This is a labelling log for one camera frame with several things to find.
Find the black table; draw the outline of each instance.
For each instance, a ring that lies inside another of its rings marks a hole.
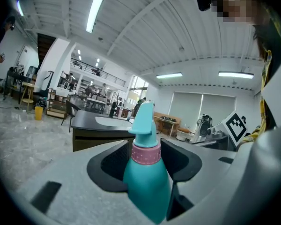
[[[83,101],[80,97],[78,96],[71,96],[71,100],[70,103],[79,107],[80,110],[84,110],[87,112],[92,112],[92,113],[101,113],[103,114],[104,112],[104,108],[106,103],[102,102],[102,101],[97,101],[97,100],[87,100],[87,98],[85,98],[86,101]],[[99,105],[100,109],[94,109],[94,105]]]
[[[72,123],[73,151],[120,140],[128,140],[131,150],[135,134],[129,133],[128,130],[131,128],[132,124],[129,127],[106,126],[98,123],[96,117],[111,119],[103,114],[81,110],[77,112]]]

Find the stool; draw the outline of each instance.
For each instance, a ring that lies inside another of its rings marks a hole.
[[[33,100],[30,99],[30,98],[32,98],[32,96],[33,96],[34,84],[31,84],[31,83],[28,83],[28,82],[23,82],[22,85],[25,86],[25,89],[24,89],[24,92],[23,92],[23,95],[22,95],[22,99],[21,99],[21,101],[20,101],[20,107],[21,107],[21,103],[22,103],[22,102],[27,103],[27,111],[28,111],[28,109],[29,109],[29,103],[33,103]],[[27,88],[29,88],[29,91],[28,91],[28,98],[23,98],[24,95],[25,95],[25,92],[26,92]]]

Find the fluorescent light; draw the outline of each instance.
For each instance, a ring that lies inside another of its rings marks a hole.
[[[240,77],[252,79],[254,74],[252,73],[238,73],[238,72],[219,72],[220,77]]]
[[[24,17],[24,14],[23,14],[23,11],[22,11],[22,8],[21,8],[21,5],[20,5],[20,0],[17,1],[17,7],[18,7],[18,10],[19,10],[19,13],[22,17]]]
[[[170,78],[170,77],[182,77],[182,73],[173,73],[173,74],[165,74],[156,76],[158,79],[162,78]]]
[[[88,23],[86,25],[86,32],[92,32],[94,29],[95,21],[99,12],[99,8],[103,0],[93,0],[92,6],[89,11]]]

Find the staircase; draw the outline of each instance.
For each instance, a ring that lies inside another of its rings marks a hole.
[[[50,37],[44,34],[37,34],[37,52],[38,52],[38,60],[39,60],[39,65],[38,69],[40,69],[43,60],[50,49],[51,45],[55,41],[56,38]]]

